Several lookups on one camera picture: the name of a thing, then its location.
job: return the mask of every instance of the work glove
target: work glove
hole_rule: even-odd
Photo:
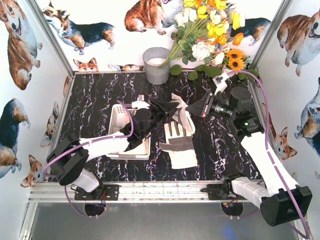
[[[181,124],[172,121],[164,125],[166,143],[160,149],[169,153],[172,169],[186,169],[198,166],[192,135]]]
[[[182,127],[189,133],[194,134],[196,131],[194,122],[191,120],[190,113],[186,111],[188,105],[182,100],[182,98],[174,93],[171,94],[171,102],[179,103],[178,110],[173,115],[172,119],[177,121]]]

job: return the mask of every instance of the cable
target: cable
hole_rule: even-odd
[[[251,72],[249,72],[249,71],[246,71],[246,70],[237,70],[237,71],[230,71],[230,72],[228,72],[227,74],[228,74],[228,75],[232,75],[232,74],[236,74],[236,73],[245,73],[245,74],[247,74],[247,75],[252,76],[252,77],[258,82],[258,84],[259,84],[260,87],[261,87],[261,90],[262,90],[263,96],[264,96],[264,100],[265,100],[265,108],[266,108],[266,130],[265,130],[264,143],[265,143],[265,149],[268,151],[268,149],[269,149],[269,146],[268,146],[268,136],[269,136],[269,125],[270,125],[270,123],[269,123],[269,101],[268,101],[268,97],[267,97],[265,88],[264,88],[262,82],[256,77],[256,75],[254,75],[253,73],[251,73]],[[287,223],[287,225],[289,225],[290,228],[292,228],[296,233],[298,233],[298,234],[299,234],[300,236],[302,236],[303,238],[309,239],[309,237],[310,237],[309,229],[308,229],[306,220],[305,220],[304,216],[302,215],[302,212],[301,212],[301,210],[300,210],[300,208],[299,208],[299,206],[298,206],[298,203],[297,203],[294,195],[292,194],[291,189],[290,189],[289,186],[287,185],[284,177],[281,175],[278,167],[274,165],[274,164],[275,164],[275,161],[274,161],[274,159],[272,158],[271,153],[268,151],[267,154],[268,154],[268,156],[269,156],[269,158],[270,158],[270,160],[271,160],[271,162],[272,162],[272,164],[273,164],[273,166],[274,166],[275,171],[277,172],[279,178],[281,179],[283,185],[285,186],[285,188],[286,188],[286,190],[287,190],[287,192],[288,192],[288,194],[289,194],[289,196],[290,196],[290,198],[291,198],[291,200],[292,200],[292,203],[293,203],[293,205],[294,205],[294,207],[295,207],[295,209],[296,209],[296,211],[297,211],[297,213],[298,213],[298,215],[299,215],[299,217],[300,217],[300,219],[301,219],[301,222],[302,222],[302,225],[303,225],[303,228],[304,228],[304,231],[305,231],[305,235],[303,235],[302,232],[300,232],[295,226],[291,225],[290,223]]]
[[[108,135],[108,136],[102,136],[102,137],[99,137],[99,138],[93,140],[93,141],[92,141],[92,144],[93,144],[93,143],[96,143],[96,142],[99,142],[99,141],[102,141],[102,140],[106,140],[106,139],[113,139],[113,138],[115,138],[115,139],[124,139],[124,138],[129,138],[129,137],[131,137],[132,134],[134,133],[134,122],[133,122],[133,119],[132,119],[132,116],[131,116],[129,110],[127,109],[127,107],[126,107],[122,102],[120,102],[119,100],[117,100],[117,102],[122,105],[122,107],[124,108],[124,110],[126,111],[126,113],[127,113],[128,116],[129,116],[130,123],[131,123],[131,131],[130,131],[129,135],[125,135],[125,136],[110,136],[110,135]],[[82,148],[83,146],[88,145],[88,144],[90,144],[89,141],[84,142],[84,143],[79,144],[79,145],[77,145],[77,146],[74,146],[74,147],[70,148],[69,150],[65,151],[64,153],[60,154],[59,156],[57,156],[56,158],[54,158],[53,160],[51,160],[47,165],[44,166],[44,168],[42,169],[42,174],[46,174],[47,169],[48,169],[52,164],[54,164],[55,162],[57,162],[58,160],[60,160],[61,158],[63,158],[64,156],[66,156],[66,155],[74,152],[75,150],[77,150],[77,149],[79,149],[79,148]]]

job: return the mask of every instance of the corgi picture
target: corgi picture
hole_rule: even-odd
[[[17,159],[19,124],[30,121],[22,103],[13,98],[3,108],[0,118],[0,179],[10,170],[12,173],[21,170],[21,162]]]
[[[320,53],[320,10],[312,17],[290,16],[280,25],[277,32],[280,47],[287,51],[284,64],[290,60],[297,64],[295,73],[301,75],[301,68]]]
[[[305,138],[307,143],[320,157],[320,77],[318,79],[318,91],[304,107],[301,113],[301,125],[296,129],[296,139]]]
[[[134,64],[126,64],[124,66],[116,65],[116,64],[108,64],[108,67],[112,71],[143,71],[145,70],[144,65],[134,65]]]
[[[69,19],[66,10],[56,10],[51,1],[49,6],[42,10],[46,21],[55,29],[59,38],[67,45],[74,47],[83,55],[84,48],[106,40],[109,49],[115,45],[115,27],[105,22],[92,24],[76,24]]]
[[[262,103],[264,113],[267,113],[266,105]],[[269,123],[270,129],[272,133],[272,137],[274,140],[274,153],[278,156],[281,160],[287,160],[288,158],[292,158],[293,156],[297,155],[297,150],[289,146],[288,143],[288,128],[285,127],[280,134],[277,134],[275,127],[272,123],[272,119],[269,113]]]
[[[229,13],[229,11],[232,11],[236,8],[235,3],[228,3],[226,12]],[[231,14],[229,15],[228,21],[232,23]],[[252,42],[249,46],[254,46],[259,40],[261,40],[267,33],[271,21],[264,18],[264,17],[258,17],[258,18],[249,18],[245,20],[245,26],[239,27],[236,30],[232,28],[232,24],[230,24],[229,30],[227,31],[228,35],[228,43],[232,43],[234,40],[234,37],[239,34],[243,33],[243,37],[252,37]]]
[[[46,124],[46,131],[44,136],[41,139],[40,146],[46,147],[49,146],[51,143],[52,136],[55,132],[57,120],[59,115],[59,106],[58,103],[55,101],[53,105],[52,114],[48,119],[48,122]]]
[[[37,56],[43,45],[37,42],[26,15],[15,0],[0,1],[0,21],[9,33],[7,52],[11,77],[18,88],[25,90],[32,77],[32,67],[40,67]]]
[[[182,0],[140,0],[127,11],[124,25],[129,32],[156,29],[159,35],[165,35],[163,28],[172,26],[175,15],[182,10]]]
[[[98,72],[97,61],[93,57],[87,63],[83,63],[81,61],[73,59],[74,64],[78,67],[79,72]]]
[[[42,164],[38,160],[35,159],[34,156],[29,154],[29,163],[30,163],[30,172],[22,180],[20,186],[23,188],[32,187],[33,183],[42,182],[44,176],[42,174]]]

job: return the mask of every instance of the sunflower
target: sunflower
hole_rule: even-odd
[[[240,58],[229,58],[229,63],[228,63],[229,67],[234,70],[234,71],[239,71],[241,69],[245,68],[245,63],[242,59]]]
[[[238,49],[231,49],[226,54],[228,59],[242,59],[244,57],[244,53]]]

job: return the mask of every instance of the table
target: table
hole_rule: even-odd
[[[228,99],[231,88],[247,87],[234,77],[227,82],[223,96]],[[201,99],[205,89],[216,88],[212,79],[199,74],[195,81],[188,80],[188,72],[171,76],[167,83],[148,83],[144,72],[112,72],[99,74],[76,74],[71,90],[59,142],[68,134],[80,138],[100,137],[108,134],[112,106],[117,100],[129,104],[138,95],[159,101],[170,101],[171,93],[177,94],[190,105]],[[245,149],[235,140],[226,119],[191,116],[195,125],[192,137],[198,160],[197,167],[172,169],[167,152],[161,151],[159,143],[166,141],[163,125],[151,134],[149,160],[111,160],[106,156],[86,163],[85,168],[104,182],[141,181],[209,181],[220,180],[226,175],[243,173],[250,179],[261,175]]]

